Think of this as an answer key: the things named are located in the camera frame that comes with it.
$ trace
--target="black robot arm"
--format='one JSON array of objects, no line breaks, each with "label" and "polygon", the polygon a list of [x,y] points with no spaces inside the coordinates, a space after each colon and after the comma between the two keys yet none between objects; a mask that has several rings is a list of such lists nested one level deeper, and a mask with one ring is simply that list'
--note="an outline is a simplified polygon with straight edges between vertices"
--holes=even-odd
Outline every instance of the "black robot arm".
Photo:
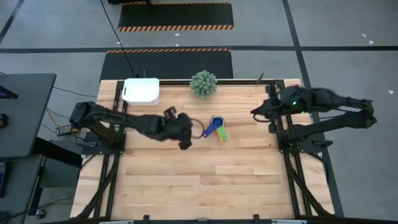
[{"label": "black robot arm", "polygon": [[[267,86],[266,92],[271,96],[275,86]],[[326,88],[301,88],[290,86],[278,93],[277,98],[264,100],[263,104],[252,110],[254,115],[263,115],[269,120],[279,116],[299,114],[305,112],[327,112],[340,110],[346,113],[333,119],[307,126],[291,125],[287,129],[290,141],[306,139],[310,135],[324,133],[339,128],[370,128],[376,119],[373,116],[371,100],[358,100],[350,97],[338,96]]]},{"label": "black robot arm", "polygon": [[176,117],[175,113],[175,108],[171,107],[164,112],[165,116],[154,114],[136,116],[113,111],[94,102],[82,102],[76,104],[69,122],[73,129],[90,129],[111,147],[119,144],[118,132],[106,128],[101,121],[134,128],[148,138],[158,141],[179,140],[180,149],[188,149],[192,145],[193,124],[187,114],[180,113]]}]

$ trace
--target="cable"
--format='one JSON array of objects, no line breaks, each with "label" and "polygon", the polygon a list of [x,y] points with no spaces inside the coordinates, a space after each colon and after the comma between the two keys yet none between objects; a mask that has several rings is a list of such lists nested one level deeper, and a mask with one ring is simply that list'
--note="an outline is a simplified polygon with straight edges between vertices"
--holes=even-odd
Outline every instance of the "cable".
[{"label": "cable", "polygon": [[67,129],[66,127],[63,127],[63,126],[57,124],[57,122],[55,122],[55,120],[54,120],[54,118],[52,117],[52,114],[50,113],[50,111],[49,111],[48,108],[46,108],[45,111],[50,115],[50,119],[52,120],[52,122],[53,122],[57,127],[59,127],[60,129],[64,129],[64,130],[66,130],[66,131],[69,131],[69,129]]},{"label": "cable", "polygon": [[309,154],[310,156],[312,156],[312,157],[318,159],[319,161],[321,161],[321,162],[323,163],[323,166],[324,166],[324,168],[325,168],[326,182],[329,184],[329,167],[328,167],[328,165],[326,164],[325,160],[323,160],[322,157],[318,156],[318,155],[315,154],[315,153],[309,152],[308,154]]},{"label": "cable", "polygon": [[55,131],[52,131],[49,127],[47,127],[46,125],[44,125],[44,124],[40,124],[41,126],[43,126],[43,127],[45,127],[45,128],[47,128],[47,130],[49,130],[49,131],[51,131],[52,133],[54,133],[54,134],[57,134]]},{"label": "cable", "polygon": [[87,97],[94,97],[94,98],[97,98],[97,96],[93,96],[93,95],[84,95],[84,94],[81,94],[81,93],[76,93],[76,92],[74,92],[74,91],[65,90],[65,89],[63,89],[63,88],[59,88],[59,87],[55,87],[55,86],[53,86],[53,88],[54,88],[54,89],[58,89],[58,90],[62,90],[62,91],[67,91],[68,93],[73,93],[73,94],[76,94],[76,95],[79,95],[79,96],[87,96]]},{"label": "cable", "polygon": [[205,126],[204,126],[203,123],[202,123],[201,121],[199,121],[198,119],[191,118],[191,121],[196,121],[197,123],[199,123],[200,126],[201,126],[201,130],[202,130],[199,137],[196,137],[196,136],[191,136],[191,137],[192,137],[193,139],[200,139],[200,138],[202,138],[203,135],[204,135],[204,133],[205,133]]},{"label": "cable", "polygon": [[90,158],[88,158],[88,159],[86,160],[86,162],[84,162],[83,165],[81,165],[81,168],[80,168],[80,169],[82,169],[82,168],[83,168],[90,160],[92,160],[95,156],[96,156],[96,155],[92,155]]},{"label": "cable", "polygon": [[53,204],[55,204],[55,203],[57,203],[57,202],[60,202],[60,201],[62,201],[62,200],[70,200],[71,198],[73,198],[73,196],[75,196],[75,194],[73,194],[72,196],[70,196],[70,197],[68,197],[68,198],[62,198],[62,199],[58,199],[58,200],[55,200],[55,201],[50,202],[50,203],[46,203],[46,204],[44,204],[44,205],[40,205],[40,206],[38,206],[37,208],[33,208],[33,209],[30,209],[30,210],[25,210],[25,211],[23,211],[23,212],[19,212],[19,213],[17,213],[17,214],[11,215],[10,217],[7,217],[7,218],[5,218],[5,219],[3,219],[3,220],[0,220],[0,222],[6,221],[6,223],[7,223],[7,222],[8,222],[10,219],[12,219],[12,218],[15,218],[15,217],[18,217],[18,216],[21,216],[21,215],[25,215],[25,214],[28,214],[28,213],[30,213],[30,212],[34,212],[34,211],[36,211],[36,210],[38,210],[38,209],[41,209],[41,208],[48,207],[48,206],[53,205]]},{"label": "cable", "polygon": [[109,24],[110,24],[111,27],[112,27],[113,33],[114,33],[114,35],[116,36],[116,38],[118,39],[118,42],[119,42],[119,44],[120,44],[120,47],[121,47],[122,50],[123,50],[124,58],[126,58],[126,62],[127,62],[127,64],[129,64],[131,73],[132,73],[132,75],[133,75],[134,78],[137,78],[136,73],[135,73],[134,70],[132,69],[132,66],[131,66],[131,64],[130,64],[130,61],[129,61],[128,57],[127,57],[126,51],[125,51],[125,49],[124,49],[124,47],[123,47],[123,44],[122,44],[122,42],[120,41],[120,38],[119,38],[118,34],[116,33],[116,30],[114,29],[113,25],[112,25],[112,22],[111,22],[111,19],[110,19],[109,16],[108,16],[108,13],[106,12],[106,9],[105,9],[105,6],[104,6],[104,2],[103,2],[103,0],[99,0],[99,1],[101,2],[102,8],[104,9],[106,18],[108,19],[108,22],[109,22]]},{"label": "cable", "polygon": [[63,118],[66,118],[66,119],[69,119],[67,116],[64,116],[64,115],[61,115],[61,114],[57,114],[56,112],[54,112],[54,111],[52,111],[52,110],[50,110],[50,108],[47,108],[51,113],[53,113],[53,114],[55,114],[55,115],[57,115],[57,116],[60,116],[60,117],[63,117]]},{"label": "cable", "polygon": [[253,114],[253,119],[255,120],[255,121],[257,121],[257,122],[260,122],[260,123],[268,123],[268,122],[271,122],[272,120],[259,120],[259,119],[257,119],[256,118],[256,115],[258,115],[257,113],[256,114]]}]

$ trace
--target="white box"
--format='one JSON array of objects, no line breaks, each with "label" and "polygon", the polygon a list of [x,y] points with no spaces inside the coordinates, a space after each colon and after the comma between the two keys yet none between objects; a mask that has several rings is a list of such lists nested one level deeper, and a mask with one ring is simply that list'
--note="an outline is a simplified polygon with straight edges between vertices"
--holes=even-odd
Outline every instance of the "white box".
[{"label": "white box", "polygon": [[130,105],[158,105],[159,93],[157,78],[128,78],[124,81],[122,99]]}]

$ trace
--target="table leg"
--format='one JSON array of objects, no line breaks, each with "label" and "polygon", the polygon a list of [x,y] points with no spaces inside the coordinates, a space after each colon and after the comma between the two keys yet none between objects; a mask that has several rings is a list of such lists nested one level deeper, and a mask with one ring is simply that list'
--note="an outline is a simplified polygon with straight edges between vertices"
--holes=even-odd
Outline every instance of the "table leg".
[{"label": "table leg", "polygon": [[42,166],[39,171],[39,176],[37,177],[36,187],[33,192],[32,201],[30,202],[29,206],[30,212],[28,213],[29,216],[35,215],[36,209],[39,207],[40,198],[43,192],[43,188],[40,187],[40,181],[42,180],[43,172],[44,172],[44,167]]},{"label": "table leg", "polygon": [[36,137],[33,152],[77,168],[81,167],[83,160],[79,154],[68,151],[39,137]]}]

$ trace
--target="orange and black striped tape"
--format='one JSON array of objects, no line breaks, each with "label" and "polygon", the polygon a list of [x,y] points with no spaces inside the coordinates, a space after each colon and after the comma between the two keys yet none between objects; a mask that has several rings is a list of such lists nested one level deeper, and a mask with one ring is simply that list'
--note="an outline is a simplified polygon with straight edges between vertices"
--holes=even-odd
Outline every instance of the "orange and black striped tape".
[{"label": "orange and black striped tape", "polygon": [[[129,4],[147,4],[144,1],[139,1],[139,2],[127,2],[124,3],[123,5],[129,5]],[[230,2],[178,2],[178,3],[152,3],[153,5],[167,5],[167,4],[172,4],[172,5],[178,5],[178,4],[230,4]]]},{"label": "orange and black striped tape", "polygon": [[233,25],[189,25],[189,26],[137,26],[119,27],[119,32],[175,31],[175,30],[231,30]]},{"label": "orange and black striped tape", "polygon": [[[124,50],[125,53],[155,53],[155,52],[222,52],[229,49],[136,49]],[[124,53],[123,50],[109,50],[106,53]]]}]

